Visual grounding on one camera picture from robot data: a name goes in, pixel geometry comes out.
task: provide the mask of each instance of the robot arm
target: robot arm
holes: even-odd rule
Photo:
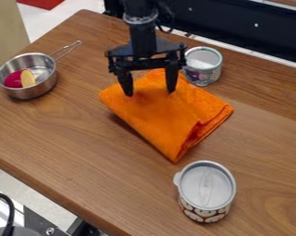
[[[175,91],[178,72],[185,65],[186,45],[167,42],[156,36],[160,12],[172,17],[161,0],[124,0],[124,22],[129,26],[131,40],[109,50],[107,56],[109,70],[118,77],[126,96],[133,95],[133,70],[165,68],[167,89],[170,93]],[[152,58],[155,54],[164,56]]]

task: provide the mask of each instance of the patterned container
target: patterned container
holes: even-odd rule
[[[179,192],[179,207],[187,217],[197,222],[212,223],[229,213],[236,182],[224,166],[200,160],[177,172],[173,182]]]
[[[195,47],[185,53],[183,71],[189,81],[204,87],[216,82],[221,75],[223,57],[213,48]]]

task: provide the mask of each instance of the red object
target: red object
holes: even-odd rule
[[[18,3],[51,10],[65,0],[17,0]]]
[[[10,74],[4,81],[4,85],[10,88],[23,88],[21,84],[21,73],[22,70],[18,70]]]

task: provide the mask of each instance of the orange towel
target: orange towel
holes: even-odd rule
[[[230,104],[193,87],[183,75],[169,94],[163,69],[136,80],[131,98],[118,84],[103,90],[100,98],[174,163],[233,112]]]

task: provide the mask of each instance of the white floor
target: white floor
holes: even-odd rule
[[[61,5],[51,11],[22,4],[18,4],[18,7],[31,42],[38,40],[42,35],[56,27],[67,18],[71,17],[80,9],[88,9],[100,13],[104,11],[102,0],[65,0]],[[174,33],[184,35],[183,32],[178,30],[175,30]],[[232,49],[237,52],[251,54],[270,61],[296,67],[296,63],[262,53],[253,52],[251,50],[229,45],[227,43],[213,41],[199,36],[193,36],[192,38],[212,45]],[[58,225],[62,230],[67,230],[69,224],[76,218],[71,213],[67,212],[3,171],[0,171],[0,191],[9,194],[15,200],[19,201],[19,203],[32,208],[54,224]]]
[[[81,9],[102,13],[104,4],[102,0],[65,0],[51,11],[23,4],[18,4],[18,8],[33,42]]]

